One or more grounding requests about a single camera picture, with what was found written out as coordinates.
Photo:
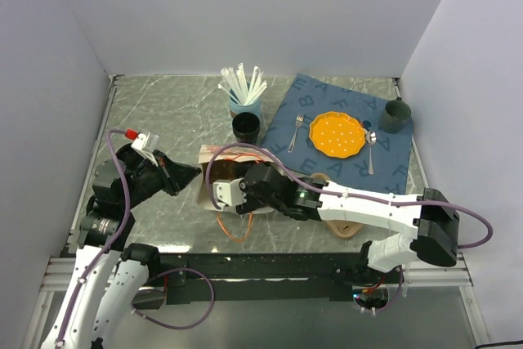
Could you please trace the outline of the brown paper takeout bag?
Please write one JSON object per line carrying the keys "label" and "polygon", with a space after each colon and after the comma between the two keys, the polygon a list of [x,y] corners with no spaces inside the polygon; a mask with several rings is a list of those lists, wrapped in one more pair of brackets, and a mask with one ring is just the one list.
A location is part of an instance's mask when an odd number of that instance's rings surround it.
{"label": "brown paper takeout bag", "polygon": [[[217,224],[224,234],[236,243],[244,242],[250,235],[254,218],[272,213],[274,209],[247,196],[239,187],[240,180],[255,164],[268,163],[277,173],[283,171],[277,162],[255,149],[232,147],[220,154],[218,145],[202,145],[198,164],[202,169],[202,181],[197,204],[206,211],[217,214]],[[235,216],[247,220],[243,235],[230,233],[222,217]]]}

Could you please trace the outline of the brown cardboard cup carrier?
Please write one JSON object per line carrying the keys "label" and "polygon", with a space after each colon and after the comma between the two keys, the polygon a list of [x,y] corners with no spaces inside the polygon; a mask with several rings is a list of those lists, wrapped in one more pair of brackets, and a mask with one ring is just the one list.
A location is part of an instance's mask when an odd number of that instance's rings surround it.
{"label": "brown cardboard cup carrier", "polygon": [[[330,178],[323,173],[313,173],[310,176],[313,181],[330,181]],[[350,239],[355,236],[362,228],[363,224],[353,221],[325,221],[324,224],[331,232],[340,239]]]}

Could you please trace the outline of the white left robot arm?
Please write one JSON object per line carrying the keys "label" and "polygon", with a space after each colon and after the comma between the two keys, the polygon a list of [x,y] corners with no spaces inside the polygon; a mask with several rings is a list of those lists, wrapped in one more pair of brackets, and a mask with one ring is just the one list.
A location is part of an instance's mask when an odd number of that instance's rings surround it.
{"label": "white left robot arm", "polygon": [[97,166],[86,215],[79,224],[74,270],[44,348],[107,348],[138,289],[162,275],[160,252],[129,244],[132,208],[162,191],[176,196],[200,168],[155,150],[149,158],[125,145]]}

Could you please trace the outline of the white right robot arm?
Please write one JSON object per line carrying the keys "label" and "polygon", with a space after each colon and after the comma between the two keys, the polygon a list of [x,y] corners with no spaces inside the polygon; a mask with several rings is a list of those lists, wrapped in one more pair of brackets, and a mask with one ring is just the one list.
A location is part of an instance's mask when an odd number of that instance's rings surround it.
{"label": "white right robot arm", "polygon": [[438,190],[382,194],[282,174],[268,163],[254,164],[236,187],[245,198],[244,211],[269,207],[297,221],[348,221],[388,230],[387,238],[370,240],[360,250],[357,271],[366,282],[415,261],[439,267],[457,262],[459,215]]}

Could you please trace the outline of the silver fork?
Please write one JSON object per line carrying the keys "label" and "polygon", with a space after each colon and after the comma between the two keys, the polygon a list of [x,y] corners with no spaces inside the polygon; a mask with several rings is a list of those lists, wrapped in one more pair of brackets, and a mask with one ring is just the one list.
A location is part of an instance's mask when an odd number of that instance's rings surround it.
{"label": "silver fork", "polygon": [[294,130],[292,139],[291,139],[291,141],[289,142],[289,145],[288,145],[288,152],[289,153],[292,153],[293,150],[294,150],[294,147],[295,147],[295,144],[296,144],[296,139],[297,139],[297,134],[298,134],[300,128],[302,127],[302,125],[303,125],[304,118],[305,118],[304,114],[299,114],[296,117],[295,130]]}

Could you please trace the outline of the blue straw holder cup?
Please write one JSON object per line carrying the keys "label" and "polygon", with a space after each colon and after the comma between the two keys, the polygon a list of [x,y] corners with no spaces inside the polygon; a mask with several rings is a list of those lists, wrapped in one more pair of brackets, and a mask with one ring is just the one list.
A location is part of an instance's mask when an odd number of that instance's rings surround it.
{"label": "blue straw holder cup", "polygon": [[262,99],[258,98],[252,104],[243,105],[240,104],[237,100],[236,95],[233,92],[230,92],[229,99],[229,111],[231,117],[235,117],[240,113],[252,113],[255,114],[258,118],[262,116]]}

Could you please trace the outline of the orange dotted plate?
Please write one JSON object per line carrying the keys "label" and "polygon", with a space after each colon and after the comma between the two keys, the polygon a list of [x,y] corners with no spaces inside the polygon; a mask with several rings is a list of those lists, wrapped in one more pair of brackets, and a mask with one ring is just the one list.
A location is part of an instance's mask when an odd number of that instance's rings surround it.
{"label": "orange dotted plate", "polygon": [[329,158],[347,159],[357,155],[365,145],[365,130],[347,113],[329,111],[319,114],[309,126],[313,146]]}

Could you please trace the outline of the wrapped white straws bundle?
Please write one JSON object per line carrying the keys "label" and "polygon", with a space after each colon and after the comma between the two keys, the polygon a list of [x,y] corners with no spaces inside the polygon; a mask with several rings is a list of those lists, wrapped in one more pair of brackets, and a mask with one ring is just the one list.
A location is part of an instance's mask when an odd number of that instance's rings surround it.
{"label": "wrapped white straws bundle", "polygon": [[247,76],[243,63],[238,64],[235,69],[224,67],[221,69],[221,78],[222,82],[218,83],[217,88],[226,92],[229,97],[230,92],[233,92],[243,105],[252,104],[268,88],[264,73],[257,65],[253,67],[250,76]]}

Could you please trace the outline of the silver spoon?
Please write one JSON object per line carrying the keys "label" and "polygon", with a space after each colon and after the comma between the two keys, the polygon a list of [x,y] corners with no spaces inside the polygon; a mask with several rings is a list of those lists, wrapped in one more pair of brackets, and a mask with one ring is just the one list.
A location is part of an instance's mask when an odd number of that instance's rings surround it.
{"label": "silver spoon", "polygon": [[370,176],[374,174],[373,169],[373,146],[377,143],[377,135],[375,131],[368,130],[366,132],[366,142],[369,147],[369,165],[368,165],[368,173]]}

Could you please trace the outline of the blue alphabet placemat cloth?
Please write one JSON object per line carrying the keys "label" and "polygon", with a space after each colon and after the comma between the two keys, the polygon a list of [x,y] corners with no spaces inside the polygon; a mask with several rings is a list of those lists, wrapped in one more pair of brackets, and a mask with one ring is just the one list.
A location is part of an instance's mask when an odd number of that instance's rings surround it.
{"label": "blue alphabet placemat cloth", "polygon": [[[261,147],[274,154],[287,168],[301,174],[323,173],[343,186],[408,194],[413,122],[409,120],[397,133],[381,130],[378,121],[388,101],[379,94],[369,95],[298,74],[275,112]],[[317,115],[329,111],[347,113],[368,130],[376,132],[372,176],[368,173],[368,146],[347,159],[329,158],[313,146],[309,139],[309,125]],[[305,118],[294,150],[289,153],[288,145],[299,114],[304,114]]]}

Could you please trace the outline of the dark green mug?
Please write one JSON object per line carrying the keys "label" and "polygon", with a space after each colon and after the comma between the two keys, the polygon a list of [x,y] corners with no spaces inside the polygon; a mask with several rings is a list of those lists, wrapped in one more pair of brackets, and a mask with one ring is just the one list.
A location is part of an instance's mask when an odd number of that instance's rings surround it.
{"label": "dark green mug", "polygon": [[401,97],[388,101],[381,113],[378,126],[387,133],[400,132],[411,119],[412,110]]}

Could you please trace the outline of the aluminium frame rail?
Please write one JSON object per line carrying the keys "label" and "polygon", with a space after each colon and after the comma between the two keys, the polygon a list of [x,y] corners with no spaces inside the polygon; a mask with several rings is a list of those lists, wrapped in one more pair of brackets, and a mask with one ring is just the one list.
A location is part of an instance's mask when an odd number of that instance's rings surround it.
{"label": "aluminium frame rail", "polygon": [[[51,258],[47,264],[41,292],[65,292],[74,270],[75,259]],[[471,287],[472,278],[463,258],[454,267],[429,266],[425,262],[411,262],[403,269],[405,285],[409,288]]]}

